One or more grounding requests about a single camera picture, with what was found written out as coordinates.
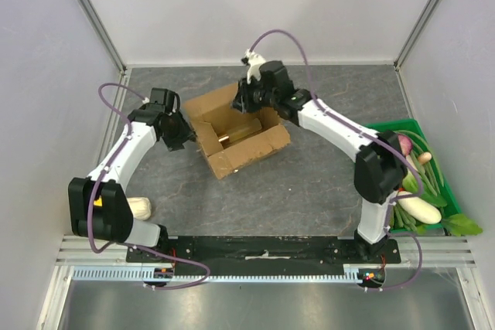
cardboard box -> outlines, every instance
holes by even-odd
[[[196,132],[196,141],[218,179],[265,158],[290,143],[287,130],[280,124],[280,117],[272,108],[266,107],[254,114],[242,114],[230,108],[236,92],[237,83],[234,83],[188,100],[182,105]],[[234,143],[220,143],[219,139],[223,134],[251,123],[256,118],[261,122],[261,131]]]

green crate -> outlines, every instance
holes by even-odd
[[[418,134],[421,136],[424,140],[426,140],[425,135],[423,134],[421,128],[419,127],[419,124],[416,120],[414,119],[404,119],[404,120],[397,120],[397,121],[388,121],[386,123],[375,123],[375,124],[368,124],[366,127],[370,129],[374,129],[375,131],[412,131],[413,133]],[[419,147],[423,151],[426,151],[425,146],[422,143],[418,143]],[[439,176],[439,171],[435,166],[435,163],[432,163],[433,167],[433,172],[435,173],[435,176],[438,179]],[[440,193],[442,196],[447,200],[447,206],[443,208],[443,211],[445,213],[445,217],[447,216],[453,216],[454,214],[461,213],[461,210],[459,208],[459,204],[456,200],[456,197],[453,195],[452,190],[450,189],[450,186],[447,182],[447,180],[444,177],[444,186],[442,186],[439,182],[439,188],[440,188]],[[438,224],[426,224],[426,229],[427,230],[433,230],[435,228],[442,228],[442,225],[440,223]],[[400,232],[400,231],[405,231],[403,229],[400,230],[393,230],[395,232]]]

cable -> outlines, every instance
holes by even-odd
[[[419,176],[419,174],[416,171],[416,169],[414,169],[414,167],[411,164],[409,164],[409,162],[406,160],[406,158],[399,151],[397,151],[395,148],[391,147],[389,144],[383,142],[379,138],[375,138],[372,135],[369,135],[368,133],[362,132],[358,127],[354,127],[352,124],[348,123],[344,119],[336,116],[332,112],[327,111],[322,106],[322,104],[318,101],[318,97],[316,96],[316,88],[313,85],[314,83],[313,83],[313,80],[312,80],[311,70],[309,68],[308,58],[306,57],[306,52],[302,48],[301,43],[293,36],[293,34],[291,34],[290,32],[287,32],[285,30],[282,30],[282,29],[268,30],[267,32],[264,32],[263,34],[261,34],[254,41],[254,43],[251,45],[251,48],[249,49],[249,51],[250,52],[253,52],[254,48],[256,48],[256,46],[259,44],[260,41],[262,41],[266,36],[271,35],[271,34],[274,34],[274,33],[279,33],[279,34],[283,34],[283,35],[287,36],[291,41],[294,42],[294,44],[299,49],[299,52],[301,53],[302,61],[304,62],[304,66],[305,66],[305,70],[306,70],[306,78],[308,80],[309,93],[311,94],[311,98],[312,98],[312,101],[315,104],[315,106],[318,107],[323,112],[324,115],[326,115],[328,117],[331,117],[333,120],[341,123],[342,125],[344,125],[345,127],[349,128],[350,130],[354,131],[355,133],[358,133],[359,135],[363,136],[364,138],[369,139],[370,141],[373,141],[373,142],[377,143],[378,145],[380,145],[381,147],[387,149],[396,158],[398,158],[399,161],[401,161],[402,164],[404,164],[409,169],[409,171],[412,173],[412,175],[415,177],[416,182],[418,183],[418,191],[416,193],[412,193],[410,195],[403,195],[403,196],[394,196],[394,197],[392,197],[390,199],[390,201],[388,203],[387,213],[386,213],[387,217],[385,218],[384,229],[385,229],[385,234],[387,236],[389,236],[389,237],[392,236],[392,234],[388,231],[388,221],[390,220],[391,208],[393,207],[393,205],[399,199],[408,199],[410,197],[419,197],[419,196],[422,195],[422,193],[424,191],[424,186],[423,186],[423,182],[421,180],[421,177]],[[368,290],[386,291],[386,290],[390,290],[390,289],[395,289],[395,288],[403,287],[405,285],[408,285],[408,284],[411,284],[412,282],[414,282],[416,280],[416,278],[418,277],[420,271],[421,271],[422,264],[423,264],[423,252],[422,252],[421,244],[419,243],[418,238],[414,234],[412,234],[412,233],[406,233],[406,232],[404,232],[404,233],[394,233],[394,236],[410,236],[410,237],[412,237],[414,239],[414,241],[416,242],[416,245],[418,246],[418,253],[419,253],[418,269],[413,274],[413,276],[409,280],[407,280],[406,282],[404,282],[403,284],[397,284],[397,285],[393,285],[393,286],[390,286],[390,287],[383,287],[383,288],[379,288],[379,289],[368,289]]]
[[[88,207],[87,207],[87,238],[90,241],[91,249],[96,254],[102,253],[107,247],[109,247],[110,245],[112,245],[112,243],[111,242],[108,242],[108,243],[106,243],[105,245],[103,245],[99,249],[96,247],[96,244],[94,242],[94,233],[93,233],[94,200],[96,199],[96,194],[97,194],[98,189],[100,188],[101,181],[103,180],[103,178],[105,177],[105,175],[108,173],[108,171],[109,171],[112,163],[117,158],[118,154],[120,154],[122,152],[122,150],[124,149],[124,147],[127,144],[127,142],[131,139],[131,135],[132,135],[131,121],[124,115],[124,113],[122,111],[120,111],[113,104],[111,104],[110,102],[108,102],[106,100],[106,98],[103,96],[103,89],[105,87],[120,87],[120,88],[124,88],[124,89],[130,91],[131,93],[135,94],[139,98],[141,98],[141,100],[143,101],[143,103],[146,103],[146,102],[149,101],[148,98],[145,97],[145,96],[143,96],[142,94],[139,94],[135,90],[133,90],[133,89],[131,89],[129,87],[126,87],[125,85],[118,84],[118,83],[105,83],[105,84],[102,84],[98,88],[98,96],[100,97],[100,99],[102,100],[102,102],[104,103],[104,105],[107,106],[108,108],[110,108],[113,112],[115,112],[120,117],[120,119],[125,123],[125,125],[127,126],[127,136],[124,137],[122,143],[120,143],[120,145],[117,147],[117,149],[115,150],[115,152],[112,154],[112,156],[105,163],[103,169],[100,172],[100,175],[97,177],[97,180],[94,183],[93,189],[91,190],[90,202],[89,202]],[[177,289],[185,289],[187,287],[197,286],[197,285],[201,284],[202,282],[204,282],[211,275],[210,268],[207,265],[202,264],[200,262],[195,262],[193,260],[187,260],[187,259],[183,259],[183,258],[173,257],[173,256],[170,256],[170,255],[167,255],[167,254],[164,254],[164,253],[160,253],[160,252],[158,252],[156,250],[153,250],[153,249],[151,249],[149,247],[143,247],[143,246],[140,246],[140,245],[131,245],[131,244],[127,244],[127,243],[123,243],[122,245],[127,246],[127,247],[133,247],[135,249],[140,249],[141,251],[145,251],[147,253],[154,254],[157,257],[165,258],[165,259],[168,259],[168,260],[174,260],[175,262],[181,262],[181,263],[185,263],[185,264],[192,264],[193,266],[201,267],[201,268],[203,268],[206,271],[206,274],[203,277],[201,277],[199,280],[196,280],[196,281],[193,281],[193,282],[189,282],[187,284],[181,284],[181,285],[170,286],[170,287],[154,287],[152,285],[145,284],[146,287],[150,287],[153,290],[157,290],[157,289],[158,290],[177,290]]]

white wall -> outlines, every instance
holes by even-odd
[[[129,64],[239,63],[264,31],[294,32],[318,62],[397,57],[427,0],[91,0]],[[281,36],[259,49],[300,62]]]
[[[405,62],[414,115],[438,149],[461,208],[485,229],[470,239],[495,306],[495,2],[442,0]]]
[[[0,0],[0,328],[33,329],[118,72],[77,0]]]

purple cable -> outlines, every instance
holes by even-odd
[[[415,177],[416,182],[418,183],[418,191],[416,193],[412,193],[411,195],[395,196],[392,199],[390,199],[390,202],[389,202],[389,204],[387,206],[387,214],[386,214],[387,217],[385,218],[385,223],[386,224],[384,226],[384,229],[386,230],[387,236],[392,236],[392,234],[390,234],[388,232],[388,221],[390,220],[390,212],[391,212],[391,210],[392,210],[392,208],[394,206],[394,203],[397,202],[399,199],[408,199],[410,197],[419,197],[423,193],[423,191],[424,191],[423,182],[421,181],[421,177],[419,176],[419,174],[416,171],[416,169],[414,169],[414,167],[411,164],[409,164],[409,162],[402,155],[402,153],[400,153],[399,151],[397,151],[395,148],[391,147],[389,144],[383,142],[382,140],[369,135],[368,133],[362,132],[358,127],[354,127],[352,124],[349,124],[344,119],[342,119],[342,118],[334,115],[333,113],[325,110],[325,108],[322,106],[322,104],[320,102],[318,102],[318,97],[316,96],[316,93],[315,93],[316,92],[316,89],[313,86],[311,70],[309,68],[309,62],[308,62],[308,58],[306,57],[306,53],[305,53],[304,49],[302,48],[301,43],[293,36],[293,34],[291,34],[290,32],[287,32],[285,30],[282,30],[282,29],[268,30],[267,32],[264,32],[263,34],[261,34],[256,39],[256,41],[253,43],[253,45],[251,46],[251,48],[249,49],[249,51],[252,52],[254,50],[254,48],[259,44],[260,41],[262,41],[266,36],[268,36],[270,34],[274,34],[274,33],[279,33],[279,34],[283,34],[283,35],[287,36],[298,47],[299,52],[301,53],[302,60],[304,62],[304,66],[306,68],[306,78],[308,80],[309,93],[311,94],[312,101],[316,105],[316,107],[318,107],[323,112],[323,114],[325,114],[326,116],[331,117],[333,120],[338,121],[339,123],[341,123],[345,127],[349,128],[350,130],[354,131],[355,133],[358,133],[359,135],[365,137],[366,139],[369,139],[370,141],[373,141],[373,142],[377,143],[378,145],[380,145],[381,147],[387,149],[396,158],[398,158],[411,171],[412,175]],[[416,269],[415,274],[413,274],[413,276],[409,280],[407,280],[406,282],[404,282],[403,284],[397,284],[397,285],[393,285],[393,286],[390,286],[390,287],[378,288],[378,289],[368,289],[368,290],[372,290],[372,291],[387,291],[387,290],[390,290],[390,289],[395,289],[395,288],[403,287],[403,286],[405,286],[407,284],[412,284],[412,282],[414,282],[416,280],[416,278],[418,277],[418,275],[419,275],[419,273],[421,271],[421,268],[422,268],[422,265],[423,265],[423,252],[422,252],[421,244],[419,243],[418,238],[413,233],[408,233],[408,232],[395,233],[394,236],[410,236],[410,237],[412,237],[414,239],[416,245],[418,246],[418,254],[419,254],[418,268]]]
[[[110,102],[108,102],[106,100],[106,98],[103,96],[103,88],[105,88],[105,87],[120,87],[120,88],[124,88],[124,89],[130,91],[131,93],[135,94],[139,98],[141,98],[141,100],[143,100],[143,101],[146,99],[146,97],[143,96],[142,94],[139,94],[135,90],[133,90],[133,89],[131,89],[129,87],[126,87],[125,85],[118,84],[118,83],[105,83],[105,84],[102,84],[98,88],[98,96],[100,96],[100,99],[105,104],[105,106],[107,106],[113,112],[115,112],[120,117],[120,119],[122,119],[122,121],[125,123],[125,125],[127,125],[127,136],[130,136],[132,134],[132,126],[131,126],[130,120],[124,115],[124,113],[122,111],[120,111],[119,109],[117,109],[114,105],[110,104]],[[94,234],[93,234],[94,200],[96,199],[96,194],[97,194],[98,189],[100,188],[101,181],[105,177],[105,174],[106,174],[106,170],[105,169],[107,167],[110,167],[112,165],[112,163],[117,158],[118,154],[121,153],[122,149],[125,147],[125,145],[127,144],[128,141],[129,141],[129,138],[128,137],[125,137],[124,140],[122,141],[122,143],[120,143],[120,145],[117,147],[117,149],[115,150],[115,152],[112,154],[112,156],[105,163],[104,169],[101,170],[100,175],[98,176],[96,182],[94,183],[93,189],[91,190],[90,202],[89,202],[89,205],[87,207],[87,238],[90,241],[91,249],[95,253],[97,253],[97,254],[103,252],[107,247],[109,247],[110,245],[112,245],[112,243],[111,242],[108,242],[105,245],[103,245],[100,249],[98,249],[96,247],[96,244],[94,243]],[[176,262],[181,262],[181,263],[186,263],[186,264],[192,264],[193,266],[197,266],[197,267],[203,268],[207,272],[199,280],[196,280],[196,281],[193,281],[193,282],[189,282],[187,284],[181,284],[181,285],[171,286],[171,287],[152,287],[150,285],[146,285],[147,287],[151,287],[153,289],[159,289],[159,290],[185,289],[187,287],[193,287],[193,286],[197,286],[197,285],[201,284],[203,281],[205,281],[211,275],[211,271],[210,271],[209,267],[206,266],[205,264],[200,263],[200,262],[195,262],[193,260],[187,260],[187,259],[183,259],[183,258],[173,257],[171,255],[163,254],[163,253],[160,253],[160,252],[158,252],[156,250],[153,250],[153,249],[151,249],[149,247],[143,247],[143,246],[140,246],[140,245],[138,245],[138,246],[131,245],[131,244],[123,244],[123,245],[125,245],[127,247],[135,247],[135,248],[140,249],[142,251],[145,251],[147,253],[154,254],[157,257],[162,257],[162,258],[165,258],[165,259],[168,259],[168,260],[174,260]]]

